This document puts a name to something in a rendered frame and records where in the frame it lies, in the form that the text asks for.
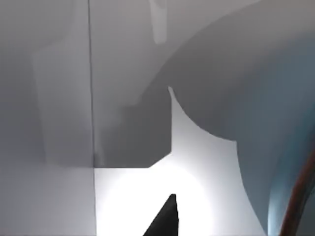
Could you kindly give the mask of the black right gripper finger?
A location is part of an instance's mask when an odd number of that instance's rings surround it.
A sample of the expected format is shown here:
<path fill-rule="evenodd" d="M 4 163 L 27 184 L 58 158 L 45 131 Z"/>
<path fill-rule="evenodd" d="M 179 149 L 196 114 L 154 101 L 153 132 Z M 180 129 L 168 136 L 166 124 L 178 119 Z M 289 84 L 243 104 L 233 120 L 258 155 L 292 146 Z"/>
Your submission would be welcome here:
<path fill-rule="evenodd" d="M 143 236 L 179 236 L 179 214 L 176 194 L 170 194 Z"/>

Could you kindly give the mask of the blue grey rounded cup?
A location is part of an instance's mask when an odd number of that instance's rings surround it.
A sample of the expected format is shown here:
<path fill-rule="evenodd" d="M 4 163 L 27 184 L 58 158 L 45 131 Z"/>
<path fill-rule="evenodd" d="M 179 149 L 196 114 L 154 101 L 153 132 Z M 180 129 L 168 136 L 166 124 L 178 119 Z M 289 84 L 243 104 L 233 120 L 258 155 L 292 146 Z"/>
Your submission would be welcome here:
<path fill-rule="evenodd" d="M 293 236 L 315 185 L 315 0 L 259 0 L 198 31 L 145 90 L 143 149 L 171 152 L 171 98 L 203 131 L 236 144 L 268 236 Z"/>

